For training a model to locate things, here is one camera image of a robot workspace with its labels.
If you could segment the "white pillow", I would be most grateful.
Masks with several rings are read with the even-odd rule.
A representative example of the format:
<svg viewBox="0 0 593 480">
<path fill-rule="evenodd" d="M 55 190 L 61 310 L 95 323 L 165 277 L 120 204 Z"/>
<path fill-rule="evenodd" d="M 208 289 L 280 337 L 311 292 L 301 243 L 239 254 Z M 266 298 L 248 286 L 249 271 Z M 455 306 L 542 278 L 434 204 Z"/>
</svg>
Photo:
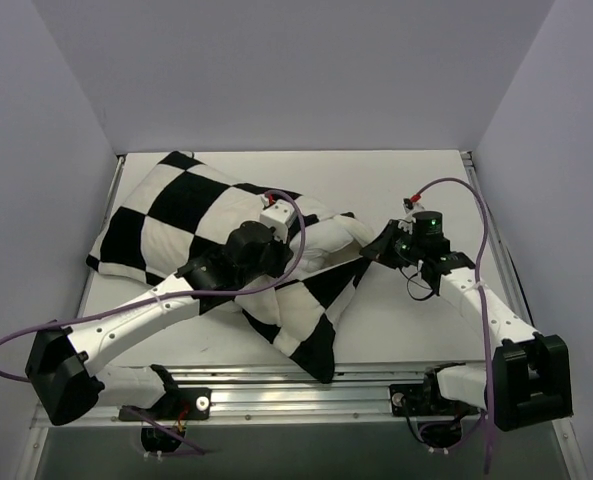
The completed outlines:
<svg viewBox="0 0 593 480">
<path fill-rule="evenodd" d="M 337 214 L 307 226 L 303 253 L 288 279 L 304 279 L 354 260 L 375 237 L 371 227 L 349 214 Z"/>
</svg>

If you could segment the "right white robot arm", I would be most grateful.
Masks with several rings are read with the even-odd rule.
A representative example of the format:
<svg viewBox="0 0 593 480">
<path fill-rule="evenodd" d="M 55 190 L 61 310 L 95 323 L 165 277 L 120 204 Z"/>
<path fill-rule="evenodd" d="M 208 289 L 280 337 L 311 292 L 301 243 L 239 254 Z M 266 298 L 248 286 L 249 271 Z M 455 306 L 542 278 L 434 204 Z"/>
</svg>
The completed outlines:
<svg viewBox="0 0 593 480">
<path fill-rule="evenodd" d="M 426 413 L 456 405 L 490 410 L 502 431 L 572 416 L 566 343 L 526 323 L 477 278 L 475 263 L 452 249 L 442 220 L 437 211 L 392 220 L 361 251 L 390 269 L 416 268 L 430 294 L 489 341 L 491 358 L 483 366 L 446 363 L 427 369 L 414 404 Z"/>
</svg>

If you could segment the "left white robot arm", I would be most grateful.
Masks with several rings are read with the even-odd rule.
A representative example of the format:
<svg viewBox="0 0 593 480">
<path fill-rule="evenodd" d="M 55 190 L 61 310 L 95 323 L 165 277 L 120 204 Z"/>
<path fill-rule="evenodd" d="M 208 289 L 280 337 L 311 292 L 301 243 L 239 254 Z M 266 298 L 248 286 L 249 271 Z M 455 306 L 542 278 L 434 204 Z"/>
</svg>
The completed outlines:
<svg viewBox="0 0 593 480">
<path fill-rule="evenodd" d="M 183 396 L 165 367 L 115 367 L 112 360 L 169 326 L 241 297 L 260 277 L 281 277 L 293 256 L 289 233 L 287 222 L 246 221 L 224 245 L 102 318 L 37 332 L 25 373 L 51 423 L 67 425 L 99 406 L 173 417 Z"/>
</svg>

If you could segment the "black white checkered pillowcase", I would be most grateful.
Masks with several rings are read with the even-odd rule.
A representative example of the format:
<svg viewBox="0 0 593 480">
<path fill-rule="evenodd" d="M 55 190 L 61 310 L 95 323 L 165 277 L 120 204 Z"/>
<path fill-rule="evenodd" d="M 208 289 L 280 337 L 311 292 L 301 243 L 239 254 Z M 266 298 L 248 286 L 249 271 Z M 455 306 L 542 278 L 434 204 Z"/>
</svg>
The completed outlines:
<svg viewBox="0 0 593 480">
<path fill-rule="evenodd" d="M 156 286 L 205 251 L 225 244 L 245 221 L 258 220 L 267 187 L 237 180 L 198 159 L 167 154 L 115 210 L 86 258 L 94 271 Z M 305 228 L 339 213 L 291 192 L 304 219 L 290 228 L 290 248 L 301 257 Z M 304 279 L 287 280 L 226 303 L 276 350 L 315 380 L 335 373 L 340 317 L 370 262 L 360 256 Z"/>
</svg>

